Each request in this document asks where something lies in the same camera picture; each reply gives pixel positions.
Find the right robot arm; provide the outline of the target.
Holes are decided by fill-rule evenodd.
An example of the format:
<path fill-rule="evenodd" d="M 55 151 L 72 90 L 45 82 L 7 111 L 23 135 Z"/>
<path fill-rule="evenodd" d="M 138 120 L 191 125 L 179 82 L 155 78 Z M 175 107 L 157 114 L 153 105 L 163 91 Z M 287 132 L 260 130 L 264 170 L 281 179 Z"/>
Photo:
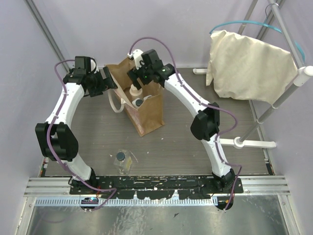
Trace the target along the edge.
<path fill-rule="evenodd" d="M 226 161 L 219 134 L 220 108 L 198 95 L 182 78 L 172 64 L 164 65 L 154 49 L 143 52 L 139 49 L 128 53 L 134 67 L 127 72 L 133 85 L 140 89 L 151 82 L 160 84 L 171 92 L 191 113 L 193 122 L 190 130 L 200 140 L 212 166 L 214 186 L 225 193 L 235 180 L 235 173 Z"/>

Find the brown paper bag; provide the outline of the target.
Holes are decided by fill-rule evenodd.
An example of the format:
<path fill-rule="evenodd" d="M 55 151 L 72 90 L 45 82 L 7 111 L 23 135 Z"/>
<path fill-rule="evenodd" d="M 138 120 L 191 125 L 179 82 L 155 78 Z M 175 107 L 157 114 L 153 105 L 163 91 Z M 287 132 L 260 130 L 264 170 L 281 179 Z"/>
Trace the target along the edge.
<path fill-rule="evenodd" d="M 109 90 L 108 94 L 112 109 L 116 113 L 125 112 L 141 137 L 163 126 L 163 88 L 154 82 L 142 85 L 143 98 L 148 95 L 152 97 L 135 108 L 129 92 L 132 81 L 127 75 L 134 67 L 134 62 L 126 58 L 119 64 L 109 64 L 107 67 L 117 85 L 117 89 Z"/>

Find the beige round bottle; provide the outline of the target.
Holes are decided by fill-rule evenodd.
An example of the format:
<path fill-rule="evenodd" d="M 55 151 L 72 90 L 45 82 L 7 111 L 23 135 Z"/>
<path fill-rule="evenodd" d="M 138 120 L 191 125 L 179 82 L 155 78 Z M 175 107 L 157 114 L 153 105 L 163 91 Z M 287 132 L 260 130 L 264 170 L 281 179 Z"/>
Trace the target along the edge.
<path fill-rule="evenodd" d="M 140 98 L 142 99 L 143 98 L 143 90 L 140 88 L 138 89 L 136 86 L 134 86 L 133 84 L 130 86 L 130 95 L 133 99 L 136 99 L 136 98 Z"/>

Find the clear glass bottle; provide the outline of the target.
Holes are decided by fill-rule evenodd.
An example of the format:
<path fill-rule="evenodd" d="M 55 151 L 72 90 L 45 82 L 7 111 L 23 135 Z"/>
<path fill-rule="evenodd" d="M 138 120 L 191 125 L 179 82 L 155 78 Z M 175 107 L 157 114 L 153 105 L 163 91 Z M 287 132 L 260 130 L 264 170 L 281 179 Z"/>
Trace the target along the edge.
<path fill-rule="evenodd" d="M 118 172 L 122 175 L 128 175 L 132 163 L 131 152 L 125 149 L 119 149 L 114 159 L 114 166 L 117 168 Z"/>

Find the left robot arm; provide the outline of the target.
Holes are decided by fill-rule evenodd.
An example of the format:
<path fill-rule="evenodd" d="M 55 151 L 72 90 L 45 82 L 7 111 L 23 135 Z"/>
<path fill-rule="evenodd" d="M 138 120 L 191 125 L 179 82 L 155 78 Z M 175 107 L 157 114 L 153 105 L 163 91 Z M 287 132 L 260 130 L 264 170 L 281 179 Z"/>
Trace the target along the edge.
<path fill-rule="evenodd" d="M 57 162 L 72 175 L 75 185 L 87 194 L 98 189 L 94 170 L 79 154 L 79 143 L 71 130 L 72 119 L 82 98 L 102 95 L 109 89 L 116 89 L 107 67 L 99 69 L 94 58 L 76 56 L 71 60 L 74 67 L 65 77 L 54 71 L 62 86 L 61 95 L 52 113 L 43 123 L 37 123 L 35 133 L 43 156 Z"/>

